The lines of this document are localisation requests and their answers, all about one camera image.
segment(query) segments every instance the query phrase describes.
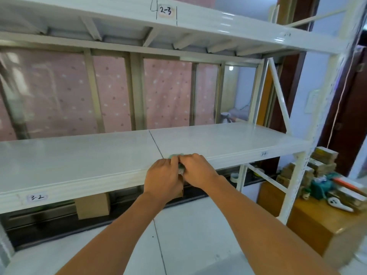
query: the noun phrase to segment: wall outlet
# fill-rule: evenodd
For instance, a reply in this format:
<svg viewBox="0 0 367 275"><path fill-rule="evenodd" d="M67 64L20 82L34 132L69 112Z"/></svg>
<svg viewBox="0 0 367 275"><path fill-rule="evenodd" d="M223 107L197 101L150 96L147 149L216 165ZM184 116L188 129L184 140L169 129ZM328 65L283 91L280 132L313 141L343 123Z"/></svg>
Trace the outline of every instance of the wall outlet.
<svg viewBox="0 0 367 275"><path fill-rule="evenodd" d="M313 90L309 93L307 103L305 106L305 114L312 114L316 108L317 99L319 97L320 90Z"/></svg>

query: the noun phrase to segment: handwritten label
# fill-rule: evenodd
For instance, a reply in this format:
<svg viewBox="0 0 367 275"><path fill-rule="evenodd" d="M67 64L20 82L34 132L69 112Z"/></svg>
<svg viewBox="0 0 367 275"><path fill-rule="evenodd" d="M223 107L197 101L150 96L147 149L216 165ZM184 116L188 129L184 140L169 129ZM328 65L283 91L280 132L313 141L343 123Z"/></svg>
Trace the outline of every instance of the handwritten label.
<svg viewBox="0 0 367 275"><path fill-rule="evenodd" d="M170 5L158 5L158 16L164 18L176 17L176 7Z"/></svg>
<svg viewBox="0 0 367 275"><path fill-rule="evenodd" d="M48 195L45 193L37 193L37 194L31 194L27 195L27 202L33 203L33 202L41 202L48 199Z"/></svg>

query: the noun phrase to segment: white shelf board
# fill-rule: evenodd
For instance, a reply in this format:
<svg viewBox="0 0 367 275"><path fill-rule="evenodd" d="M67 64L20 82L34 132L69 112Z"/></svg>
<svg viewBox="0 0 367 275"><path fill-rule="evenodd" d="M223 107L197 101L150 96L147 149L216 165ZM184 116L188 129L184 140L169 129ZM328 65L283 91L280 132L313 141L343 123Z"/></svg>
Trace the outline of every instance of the white shelf board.
<svg viewBox="0 0 367 275"><path fill-rule="evenodd" d="M49 34L65 38L78 38L92 41L80 24L80 17L96 20L100 33L114 38L135 40L134 46L142 45L142 32L148 33L149 27L159 28L152 46L172 44L185 35L197 33L197 44L192 46L210 48L229 40L237 43L235 48L241 51L247 48L270 47L270 50L284 50L284 47L297 50L311 50L329 54L342 53L347 41L337 37L315 32L306 32L257 19L232 15L214 9L203 8L174 0L0 0L5 8L11 6L22 21L9 22L0 17L3 31L34 33L27 27L35 27L43 20L48 24ZM157 11L160 4L168 5L175 12L172 17L160 17Z"/></svg>
<svg viewBox="0 0 367 275"><path fill-rule="evenodd" d="M148 130L0 142L0 213L143 185L160 158Z"/></svg>
<svg viewBox="0 0 367 275"><path fill-rule="evenodd" d="M4 275L54 275L105 227L67 236L17 252ZM124 275L165 275L157 234L151 222L140 237Z"/></svg>
<svg viewBox="0 0 367 275"><path fill-rule="evenodd" d="M212 275L232 264L245 266L239 274L253 274L211 198L164 209L154 221L167 275Z"/></svg>
<svg viewBox="0 0 367 275"><path fill-rule="evenodd" d="M227 168L305 151L310 142L245 122L150 130L164 158L203 155L215 168Z"/></svg>

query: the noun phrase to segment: white metal shelving unit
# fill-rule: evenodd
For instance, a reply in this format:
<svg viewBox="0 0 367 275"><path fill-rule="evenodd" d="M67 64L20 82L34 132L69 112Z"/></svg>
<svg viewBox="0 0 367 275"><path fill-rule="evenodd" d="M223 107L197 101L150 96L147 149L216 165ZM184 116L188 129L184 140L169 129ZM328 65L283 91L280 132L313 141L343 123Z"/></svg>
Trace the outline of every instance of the white metal shelving unit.
<svg viewBox="0 0 367 275"><path fill-rule="evenodd" d="M140 185L144 181L144 172L161 157L160 154L167 157L174 153L198 152L217 169L241 164L239 190L246 169L250 168L286 192L278 217L286 223L315 139L321 133L335 83L358 30L366 0L351 0L345 9L286 26L274 23L278 8L269 16L269 22L264 22L172 0L0 0L0 5L2 48L82 51L91 87L95 87L91 51L129 52L131 101L134 105L131 107L134 108L137 130L145 129L143 94L138 94L142 92L142 83L137 78L142 71L139 53L219 64L217 116L220 114L219 100L225 94L222 89L224 66L257 68L247 123L0 143L0 213ZM338 36L294 28L337 13L345 13ZM292 136L272 58L278 51L288 50L330 55L306 140ZM253 124L257 120L268 65L287 134ZM94 102L98 111L98 98ZM288 189L249 165L256 160L285 154L297 157ZM116 164L104 168L103 160L115 160ZM37 204L27 203L28 195L38 193L47 195L48 199ZM12 247L5 240L2 244L11 257Z"/></svg>

